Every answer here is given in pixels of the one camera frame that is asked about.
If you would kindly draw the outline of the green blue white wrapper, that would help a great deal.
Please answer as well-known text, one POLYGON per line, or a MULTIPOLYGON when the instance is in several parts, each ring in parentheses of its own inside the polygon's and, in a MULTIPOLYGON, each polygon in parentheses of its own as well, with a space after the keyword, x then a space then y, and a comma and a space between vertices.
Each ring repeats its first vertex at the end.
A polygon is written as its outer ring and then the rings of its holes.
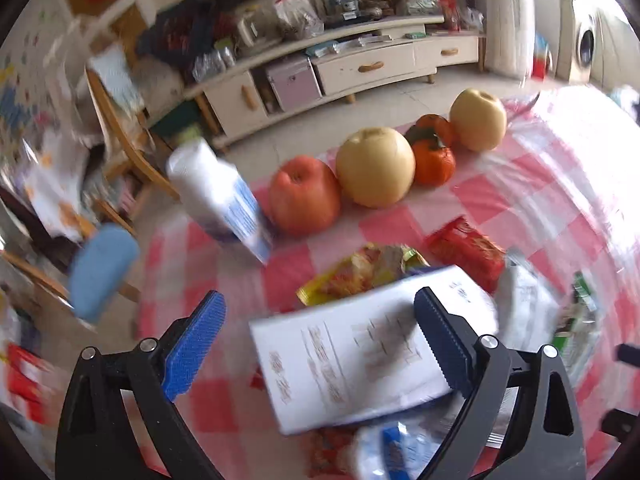
POLYGON ((558 317, 551 341, 574 387, 586 374, 600 336, 601 318, 590 274, 575 272, 570 286, 570 302, 558 317))

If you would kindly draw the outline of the white printed foil wrapper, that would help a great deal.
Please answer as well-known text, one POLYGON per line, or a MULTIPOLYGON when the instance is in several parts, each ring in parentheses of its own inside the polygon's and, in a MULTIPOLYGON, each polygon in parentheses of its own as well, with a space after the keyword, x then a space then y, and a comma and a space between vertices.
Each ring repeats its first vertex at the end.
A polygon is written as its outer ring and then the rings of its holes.
POLYGON ((543 344, 550 344, 560 295, 514 247, 504 256, 494 300, 498 339, 506 348, 536 352, 543 344))

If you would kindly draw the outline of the red snack packet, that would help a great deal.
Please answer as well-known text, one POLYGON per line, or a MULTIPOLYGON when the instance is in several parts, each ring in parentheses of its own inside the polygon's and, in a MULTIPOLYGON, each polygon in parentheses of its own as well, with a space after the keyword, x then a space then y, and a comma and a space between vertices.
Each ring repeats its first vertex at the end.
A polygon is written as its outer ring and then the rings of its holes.
POLYGON ((427 251, 446 266, 458 266, 492 295, 506 263, 506 252, 465 216, 446 223, 425 239, 427 251))

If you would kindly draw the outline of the yellow snack bag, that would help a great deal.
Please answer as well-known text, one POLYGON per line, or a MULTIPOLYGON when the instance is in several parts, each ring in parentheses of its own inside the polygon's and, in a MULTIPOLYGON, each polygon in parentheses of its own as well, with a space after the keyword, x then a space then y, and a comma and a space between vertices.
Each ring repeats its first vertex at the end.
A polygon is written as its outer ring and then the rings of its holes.
POLYGON ((367 244, 315 276, 296 296, 305 307, 320 306, 392 284, 424 266, 428 262, 412 247, 367 244))

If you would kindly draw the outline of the white blue plastic wrapper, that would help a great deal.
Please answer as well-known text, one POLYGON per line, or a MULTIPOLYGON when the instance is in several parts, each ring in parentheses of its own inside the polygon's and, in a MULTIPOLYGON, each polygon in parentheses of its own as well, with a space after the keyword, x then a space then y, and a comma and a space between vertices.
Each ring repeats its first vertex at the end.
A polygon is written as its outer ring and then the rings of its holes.
POLYGON ((367 422, 349 448, 354 479, 416 479, 435 456, 459 414, 457 393, 367 422))

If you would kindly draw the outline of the red silver snack bag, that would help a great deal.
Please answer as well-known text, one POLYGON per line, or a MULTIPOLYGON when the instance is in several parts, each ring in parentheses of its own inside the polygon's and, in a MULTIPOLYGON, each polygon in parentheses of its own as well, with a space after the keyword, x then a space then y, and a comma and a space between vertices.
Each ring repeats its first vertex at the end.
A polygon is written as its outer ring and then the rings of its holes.
POLYGON ((307 477, 349 477, 356 433, 350 427, 314 430, 309 441, 307 477))

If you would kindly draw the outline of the blue cushioned stool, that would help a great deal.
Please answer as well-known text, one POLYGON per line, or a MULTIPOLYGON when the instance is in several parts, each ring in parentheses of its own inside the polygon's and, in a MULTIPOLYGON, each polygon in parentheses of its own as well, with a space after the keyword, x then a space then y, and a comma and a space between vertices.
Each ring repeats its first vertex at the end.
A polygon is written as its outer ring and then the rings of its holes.
POLYGON ((136 239, 124 228, 107 223, 76 252, 68 271, 68 302, 76 318, 96 324, 118 292, 140 254, 136 239))

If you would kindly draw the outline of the red white checkered tablecloth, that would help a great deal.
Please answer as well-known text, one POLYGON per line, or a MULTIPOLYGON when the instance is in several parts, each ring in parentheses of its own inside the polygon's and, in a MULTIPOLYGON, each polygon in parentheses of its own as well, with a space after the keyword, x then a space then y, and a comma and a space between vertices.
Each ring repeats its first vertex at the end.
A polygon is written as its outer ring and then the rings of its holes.
POLYGON ((595 88, 544 92, 501 145, 459 152, 441 188, 416 188, 392 208, 345 206, 318 235, 281 240, 266 266, 236 266, 177 204, 156 217, 146 252, 139 333, 162 334, 211 289, 226 298, 227 318, 178 409, 228 479, 301 479, 301 438, 281 436, 268 396, 252 387, 256 370, 248 331, 253 318, 293 310, 299 287, 369 244, 422 248, 458 217, 496 245, 515 248, 559 292, 586 272, 602 308, 600 338, 576 399, 595 474, 616 442, 600 429, 611 408, 639 406, 639 373, 617 362, 619 344, 639 339, 639 129, 595 88))

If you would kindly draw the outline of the orange print white cloth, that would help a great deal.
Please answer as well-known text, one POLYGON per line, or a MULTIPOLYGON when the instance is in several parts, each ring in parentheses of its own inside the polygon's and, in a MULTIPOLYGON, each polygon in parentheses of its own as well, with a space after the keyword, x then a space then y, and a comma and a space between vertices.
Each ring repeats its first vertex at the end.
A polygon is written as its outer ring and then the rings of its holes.
POLYGON ((26 172, 24 189, 32 210, 50 237, 78 242, 80 192, 89 150, 53 128, 43 131, 37 160, 26 172))

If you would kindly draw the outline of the white blue milk bottle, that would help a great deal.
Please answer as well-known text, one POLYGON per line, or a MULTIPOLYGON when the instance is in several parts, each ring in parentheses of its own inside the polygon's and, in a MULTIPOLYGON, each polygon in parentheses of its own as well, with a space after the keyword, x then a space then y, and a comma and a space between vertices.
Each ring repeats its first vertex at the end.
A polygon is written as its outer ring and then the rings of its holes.
POLYGON ((234 165, 196 139, 171 153, 166 170, 186 213, 209 237, 238 257, 269 261, 271 224, 234 165))

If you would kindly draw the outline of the wooden chair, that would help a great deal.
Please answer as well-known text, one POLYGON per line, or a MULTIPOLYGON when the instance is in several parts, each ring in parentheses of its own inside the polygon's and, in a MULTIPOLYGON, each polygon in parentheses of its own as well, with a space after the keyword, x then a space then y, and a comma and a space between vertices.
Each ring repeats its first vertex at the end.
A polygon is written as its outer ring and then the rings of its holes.
POLYGON ((115 222, 126 229, 132 236, 137 236, 132 222, 142 211, 146 201, 153 191, 162 191, 169 198, 178 202, 178 192, 170 182, 145 157, 144 150, 153 143, 151 133, 140 122, 142 113, 132 121, 129 129, 125 128, 126 115, 119 113, 119 107, 106 91, 99 75, 90 68, 86 69, 89 93, 93 102, 96 117, 104 133, 104 138, 110 142, 110 158, 102 170, 107 183, 117 180, 125 174, 134 174, 142 187, 134 196, 134 203, 130 206, 127 218, 103 198, 94 201, 93 209, 111 222, 115 222))

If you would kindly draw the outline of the orange persimmon front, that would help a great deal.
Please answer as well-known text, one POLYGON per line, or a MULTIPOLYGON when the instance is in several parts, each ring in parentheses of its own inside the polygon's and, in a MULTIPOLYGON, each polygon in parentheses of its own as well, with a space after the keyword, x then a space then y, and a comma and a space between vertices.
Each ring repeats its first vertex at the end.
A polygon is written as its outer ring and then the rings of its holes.
POLYGON ((416 160, 416 184, 437 188, 445 184, 456 171, 456 160, 450 148, 439 138, 423 139, 412 146, 416 160))

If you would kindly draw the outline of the orange persimmon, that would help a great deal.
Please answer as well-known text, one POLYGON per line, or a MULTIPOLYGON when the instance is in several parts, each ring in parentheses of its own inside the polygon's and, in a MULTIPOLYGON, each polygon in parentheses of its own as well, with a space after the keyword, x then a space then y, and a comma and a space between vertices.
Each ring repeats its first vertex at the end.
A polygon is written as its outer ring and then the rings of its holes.
POLYGON ((437 136, 447 148, 451 148, 456 142, 454 128, 445 117, 437 114, 426 114, 421 116, 405 133, 405 137, 410 145, 430 136, 437 136))
POLYGON ((439 138, 423 139, 412 146, 416 160, 416 184, 437 188, 445 184, 456 171, 456 160, 450 148, 439 138))

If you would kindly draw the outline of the yellow pear left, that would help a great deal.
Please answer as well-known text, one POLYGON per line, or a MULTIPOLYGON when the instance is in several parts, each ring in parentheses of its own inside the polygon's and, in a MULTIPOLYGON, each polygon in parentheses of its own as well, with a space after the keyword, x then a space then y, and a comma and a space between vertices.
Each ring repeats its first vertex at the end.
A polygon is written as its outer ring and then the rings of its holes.
POLYGON ((388 127, 358 130, 335 157, 335 173, 344 192, 354 203, 368 208, 387 208, 402 200, 415 171, 409 142, 388 127))

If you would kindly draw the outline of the yellow pear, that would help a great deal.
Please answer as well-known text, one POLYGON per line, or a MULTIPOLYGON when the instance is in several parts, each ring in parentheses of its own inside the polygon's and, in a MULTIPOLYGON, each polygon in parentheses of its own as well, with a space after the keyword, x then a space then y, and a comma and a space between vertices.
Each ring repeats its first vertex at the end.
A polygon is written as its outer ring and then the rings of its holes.
POLYGON ((335 173, 344 192, 354 203, 368 208, 387 208, 402 200, 415 171, 409 142, 388 127, 358 130, 335 157, 335 173))
POLYGON ((450 107, 449 121, 459 143, 473 152, 494 150, 506 135, 506 109, 486 91, 463 90, 450 107))

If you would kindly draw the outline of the red apple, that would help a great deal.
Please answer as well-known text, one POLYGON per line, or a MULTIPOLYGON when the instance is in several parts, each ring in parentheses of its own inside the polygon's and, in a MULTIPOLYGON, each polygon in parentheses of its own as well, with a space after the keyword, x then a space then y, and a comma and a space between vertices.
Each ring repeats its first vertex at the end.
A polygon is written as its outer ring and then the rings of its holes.
POLYGON ((272 177, 269 206, 271 219, 281 232, 307 236, 334 225, 342 210, 342 190, 325 162, 299 155, 272 177))

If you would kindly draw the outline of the yellow pear right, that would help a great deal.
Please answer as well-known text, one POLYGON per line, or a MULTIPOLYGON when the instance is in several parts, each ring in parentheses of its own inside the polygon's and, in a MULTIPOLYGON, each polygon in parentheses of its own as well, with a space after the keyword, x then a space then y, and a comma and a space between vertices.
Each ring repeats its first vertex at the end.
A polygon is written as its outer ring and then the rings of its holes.
POLYGON ((459 143, 473 152, 494 150, 506 135, 506 109, 486 91, 463 90, 450 107, 449 121, 459 143))

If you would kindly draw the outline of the orange persimmon back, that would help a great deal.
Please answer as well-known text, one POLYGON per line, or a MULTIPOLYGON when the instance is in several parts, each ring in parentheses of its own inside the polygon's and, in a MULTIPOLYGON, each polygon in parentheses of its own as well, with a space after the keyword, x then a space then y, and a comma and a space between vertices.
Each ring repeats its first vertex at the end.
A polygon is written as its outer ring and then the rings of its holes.
POLYGON ((426 114, 421 116, 405 133, 405 137, 410 145, 430 136, 437 136, 447 148, 451 148, 456 142, 454 128, 445 117, 437 114, 426 114))

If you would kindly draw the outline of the white washing machine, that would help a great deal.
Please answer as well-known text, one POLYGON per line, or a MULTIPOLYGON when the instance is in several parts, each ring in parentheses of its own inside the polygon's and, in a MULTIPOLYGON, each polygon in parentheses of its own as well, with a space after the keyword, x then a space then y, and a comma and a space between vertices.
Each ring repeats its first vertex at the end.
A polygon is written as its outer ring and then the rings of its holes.
POLYGON ((597 40, 597 13, 579 0, 561 0, 556 76, 570 84, 586 84, 597 40))

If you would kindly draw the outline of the pink storage box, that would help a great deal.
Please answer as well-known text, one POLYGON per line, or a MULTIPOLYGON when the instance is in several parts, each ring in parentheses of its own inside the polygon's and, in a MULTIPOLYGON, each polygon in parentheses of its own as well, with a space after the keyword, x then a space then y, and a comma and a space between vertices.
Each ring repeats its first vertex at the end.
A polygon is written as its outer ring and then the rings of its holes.
POLYGON ((271 63, 266 67, 266 76, 284 112, 297 110, 322 97, 314 68, 306 55, 271 63))

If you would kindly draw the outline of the cream tv cabinet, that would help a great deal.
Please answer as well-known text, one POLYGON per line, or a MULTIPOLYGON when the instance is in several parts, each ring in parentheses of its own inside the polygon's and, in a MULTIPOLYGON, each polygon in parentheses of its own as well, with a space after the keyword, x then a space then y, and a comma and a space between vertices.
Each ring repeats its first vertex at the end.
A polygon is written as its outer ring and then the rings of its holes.
POLYGON ((442 67, 485 62, 486 38, 475 30, 448 32, 437 15, 396 16, 331 29, 243 58, 184 92, 201 109, 218 150, 307 110, 409 79, 434 82, 442 67), (310 59, 322 97, 284 112, 266 67, 290 56, 310 59))

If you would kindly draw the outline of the white electric kettle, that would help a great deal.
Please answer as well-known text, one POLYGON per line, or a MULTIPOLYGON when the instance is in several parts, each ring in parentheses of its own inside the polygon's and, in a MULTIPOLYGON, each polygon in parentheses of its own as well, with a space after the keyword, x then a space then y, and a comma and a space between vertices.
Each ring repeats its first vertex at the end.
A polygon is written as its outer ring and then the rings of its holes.
POLYGON ((243 52, 255 51, 272 39, 272 30, 266 14, 259 8, 249 8, 236 17, 236 36, 243 52))

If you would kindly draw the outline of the clear plastic bag left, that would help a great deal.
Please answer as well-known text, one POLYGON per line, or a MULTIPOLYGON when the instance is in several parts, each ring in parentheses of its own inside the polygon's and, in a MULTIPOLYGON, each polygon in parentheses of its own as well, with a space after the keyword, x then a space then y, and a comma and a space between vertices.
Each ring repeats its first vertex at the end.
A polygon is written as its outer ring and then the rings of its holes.
POLYGON ((271 0, 278 29, 286 40, 304 40, 324 33, 312 0, 271 0))

